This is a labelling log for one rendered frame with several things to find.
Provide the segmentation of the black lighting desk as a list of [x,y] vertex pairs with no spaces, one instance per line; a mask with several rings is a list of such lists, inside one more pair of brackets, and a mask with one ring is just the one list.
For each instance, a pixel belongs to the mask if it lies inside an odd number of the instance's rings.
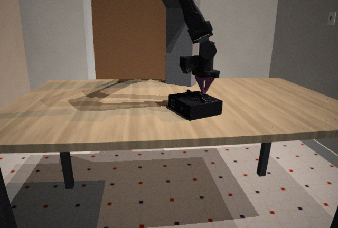
[[168,107],[188,120],[222,114],[223,101],[200,91],[168,95]]

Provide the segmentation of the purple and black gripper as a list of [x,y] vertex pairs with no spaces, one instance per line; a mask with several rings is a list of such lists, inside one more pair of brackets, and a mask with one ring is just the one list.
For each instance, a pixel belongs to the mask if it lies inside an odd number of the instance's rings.
[[[219,78],[220,71],[213,69],[213,59],[211,59],[211,71],[200,71],[200,70],[192,70],[192,75],[195,76],[195,79],[200,87],[202,94],[206,94],[209,86],[213,82],[215,78]],[[205,81],[205,87],[204,87]]]

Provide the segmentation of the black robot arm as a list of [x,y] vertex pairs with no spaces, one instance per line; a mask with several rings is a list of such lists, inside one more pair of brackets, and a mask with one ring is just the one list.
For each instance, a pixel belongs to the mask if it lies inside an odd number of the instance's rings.
[[[193,44],[199,43],[199,55],[202,56],[180,56],[181,70],[185,74],[190,73],[194,69],[211,71],[211,59],[216,55],[217,49],[214,45],[215,42],[210,43],[209,41],[209,37],[213,36],[213,28],[210,21],[205,21],[194,0],[178,1],[184,14],[184,20],[188,26],[190,38]],[[195,41],[203,36],[205,38]]]

